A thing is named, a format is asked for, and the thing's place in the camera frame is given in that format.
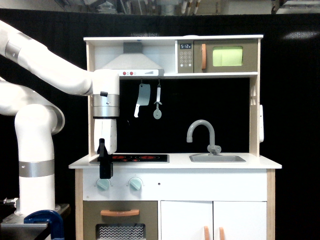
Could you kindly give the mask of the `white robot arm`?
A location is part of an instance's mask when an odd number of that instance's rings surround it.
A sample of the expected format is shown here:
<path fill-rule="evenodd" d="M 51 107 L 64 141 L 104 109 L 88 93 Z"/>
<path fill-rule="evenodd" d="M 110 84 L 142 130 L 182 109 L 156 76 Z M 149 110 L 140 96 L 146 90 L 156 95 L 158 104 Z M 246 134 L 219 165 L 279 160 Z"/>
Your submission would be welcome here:
<path fill-rule="evenodd" d="M 5 22 L 0 24 L 0 54 L 64 93 L 93 97 L 94 150 L 117 150 L 120 77 L 112 69 L 87 71 Z M 27 216 L 53 210 L 55 154 L 52 136 L 65 125 L 63 112 L 34 90 L 0 82 L 0 113 L 14 117 L 19 160 L 19 212 Z"/>

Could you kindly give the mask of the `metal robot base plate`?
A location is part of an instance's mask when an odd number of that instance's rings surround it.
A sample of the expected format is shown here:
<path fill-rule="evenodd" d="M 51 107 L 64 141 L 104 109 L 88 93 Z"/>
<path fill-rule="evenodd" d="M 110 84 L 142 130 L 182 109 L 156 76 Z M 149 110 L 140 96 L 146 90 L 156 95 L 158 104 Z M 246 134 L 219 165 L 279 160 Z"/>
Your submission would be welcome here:
<path fill-rule="evenodd" d="M 64 219 L 71 212 L 67 203 L 53 210 L 40 210 L 29 215 L 20 213 L 18 198 L 0 201 L 0 238 L 2 240 L 63 240 Z"/>

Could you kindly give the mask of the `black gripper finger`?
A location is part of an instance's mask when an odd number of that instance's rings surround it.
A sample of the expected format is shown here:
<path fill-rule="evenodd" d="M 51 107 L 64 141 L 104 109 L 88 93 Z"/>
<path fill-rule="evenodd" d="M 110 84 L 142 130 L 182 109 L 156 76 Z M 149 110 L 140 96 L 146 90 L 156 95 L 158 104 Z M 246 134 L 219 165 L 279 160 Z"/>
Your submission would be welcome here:
<path fill-rule="evenodd" d="M 101 179 L 109 179 L 109 160 L 108 151 L 105 147 L 105 139 L 99 139 L 99 146 L 97 149 L 98 161 L 99 161 L 99 177 Z"/>
<path fill-rule="evenodd" d="M 113 176 L 113 156 L 108 155 L 108 178 L 110 179 Z"/>

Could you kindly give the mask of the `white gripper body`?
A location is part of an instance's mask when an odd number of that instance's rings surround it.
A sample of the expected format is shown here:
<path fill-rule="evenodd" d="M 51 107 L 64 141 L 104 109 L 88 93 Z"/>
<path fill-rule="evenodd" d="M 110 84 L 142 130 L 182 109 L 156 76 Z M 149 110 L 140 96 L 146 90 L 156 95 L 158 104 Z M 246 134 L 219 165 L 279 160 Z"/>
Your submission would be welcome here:
<path fill-rule="evenodd" d="M 94 150 L 98 153 L 99 140 L 104 139 L 104 144 L 109 154 L 117 151 L 117 120 L 95 119 L 94 121 Z"/>

